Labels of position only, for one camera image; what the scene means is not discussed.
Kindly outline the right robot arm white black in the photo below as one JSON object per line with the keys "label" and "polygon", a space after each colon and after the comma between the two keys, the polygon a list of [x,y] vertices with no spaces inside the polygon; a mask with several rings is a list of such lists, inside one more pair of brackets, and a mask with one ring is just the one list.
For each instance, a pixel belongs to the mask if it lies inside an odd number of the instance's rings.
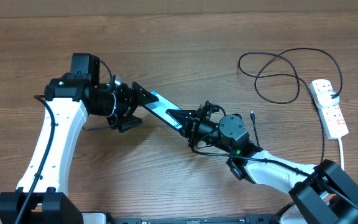
{"label": "right robot arm white black", "polygon": [[272,187],[293,200],[274,216],[275,223],[358,223],[358,185],[330,160],[318,165],[298,164],[262,149],[250,140],[239,114],[225,114],[219,122],[210,120],[220,106],[206,104],[192,110],[168,109],[187,138],[191,150],[203,152],[200,142],[221,150],[219,157],[239,180]]}

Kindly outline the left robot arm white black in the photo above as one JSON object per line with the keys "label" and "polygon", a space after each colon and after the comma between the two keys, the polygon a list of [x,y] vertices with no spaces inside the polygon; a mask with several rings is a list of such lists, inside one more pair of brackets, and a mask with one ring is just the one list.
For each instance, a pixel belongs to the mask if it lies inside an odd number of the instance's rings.
{"label": "left robot arm white black", "polygon": [[14,192],[0,194],[2,223],[112,223],[108,212],[82,212],[68,198],[68,178],[78,136],[90,115],[103,116],[109,129],[123,133],[141,124],[138,106],[158,98],[138,83],[109,76],[99,80],[103,61],[74,53],[71,69],[51,79],[42,96],[43,126],[30,163]]}

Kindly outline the Galaxy smartphone blue screen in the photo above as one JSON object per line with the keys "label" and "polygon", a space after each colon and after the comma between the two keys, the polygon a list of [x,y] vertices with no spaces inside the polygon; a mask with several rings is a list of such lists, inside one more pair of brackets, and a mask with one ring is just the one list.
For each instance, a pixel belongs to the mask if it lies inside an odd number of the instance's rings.
{"label": "Galaxy smartphone blue screen", "polygon": [[182,128],[182,125],[173,119],[169,114],[167,114],[167,110],[181,110],[177,105],[166,99],[160,93],[156,91],[150,92],[152,95],[158,98],[158,101],[149,103],[145,105],[145,109],[156,116],[158,119],[162,120],[165,124],[173,128],[174,130],[179,130]]}

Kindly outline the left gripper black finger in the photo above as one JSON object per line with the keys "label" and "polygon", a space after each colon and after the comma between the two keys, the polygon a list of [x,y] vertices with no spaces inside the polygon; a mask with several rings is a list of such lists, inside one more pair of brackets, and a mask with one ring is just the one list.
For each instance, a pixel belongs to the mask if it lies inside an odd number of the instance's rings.
{"label": "left gripper black finger", "polygon": [[145,88],[140,86],[137,82],[132,82],[131,89],[134,94],[135,102],[138,105],[144,106],[149,103],[154,103],[159,101],[159,99],[151,94],[151,92],[147,91]]}
{"label": "left gripper black finger", "polygon": [[132,115],[131,117],[123,118],[122,121],[117,126],[117,129],[120,133],[124,133],[141,124],[142,124],[142,119]]}

